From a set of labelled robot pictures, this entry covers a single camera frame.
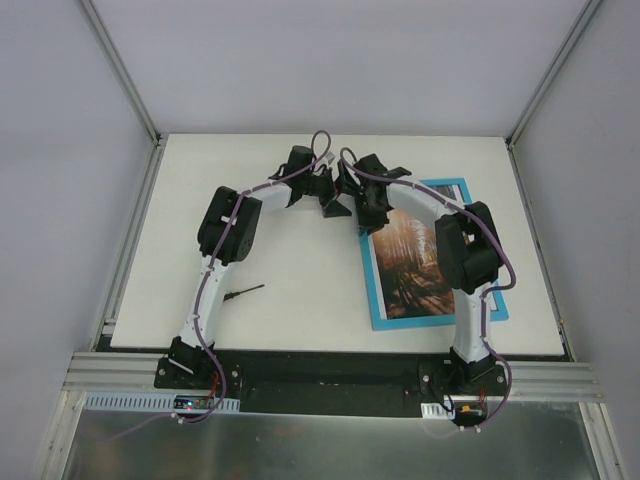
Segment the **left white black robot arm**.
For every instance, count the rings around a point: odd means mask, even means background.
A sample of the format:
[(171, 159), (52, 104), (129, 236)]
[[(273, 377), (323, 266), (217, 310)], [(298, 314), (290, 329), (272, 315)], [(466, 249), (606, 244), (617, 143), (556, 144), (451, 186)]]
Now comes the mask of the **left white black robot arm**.
[(204, 387), (217, 369), (212, 359), (217, 317), (235, 267), (253, 247), (260, 216), (285, 210), (305, 196), (318, 199), (325, 217), (351, 214), (337, 200), (333, 159), (329, 147), (318, 154), (312, 147), (295, 145), (263, 183), (242, 192), (221, 186), (214, 193), (197, 232), (198, 286), (167, 354), (169, 366), (188, 388)]

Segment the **red handled screwdriver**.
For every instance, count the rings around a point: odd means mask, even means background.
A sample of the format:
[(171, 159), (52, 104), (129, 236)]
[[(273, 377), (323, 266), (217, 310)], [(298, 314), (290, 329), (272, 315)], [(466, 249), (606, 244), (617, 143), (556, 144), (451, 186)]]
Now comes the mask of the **red handled screwdriver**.
[(234, 299), (234, 298), (236, 298), (236, 297), (238, 297), (238, 296), (240, 296), (242, 294), (249, 293), (249, 292), (264, 288), (264, 287), (265, 287), (265, 284), (259, 284), (259, 285), (255, 285), (253, 287), (250, 287), (250, 288), (247, 288), (247, 289), (244, 289), (244, 290), (239, 290), (239, 291), (233, 291), (233, 292), (226, 293), (224, 295), (224, 297), (223, 297), (223, 302), (229, 301), (229, 300)]

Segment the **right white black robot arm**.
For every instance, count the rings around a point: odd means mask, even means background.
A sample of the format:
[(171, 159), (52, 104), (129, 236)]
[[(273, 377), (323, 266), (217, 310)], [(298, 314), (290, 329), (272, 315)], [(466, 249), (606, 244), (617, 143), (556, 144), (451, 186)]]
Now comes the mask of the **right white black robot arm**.
[(455, 333), (449, 358), (449, 388), (473, 394), (496, 366), (490, 341), (487, 297), (498, 287), (499, 270), (508, 265), (488, 206), (447, 198), (411, 177), (403, 167), (387, 169), (374, 154), (350, 164), (344, 148), (338, 161), (338, 190), (352, 196), (363, 233), (402, 210), (435, 231), (437, 265), (453, 290)]

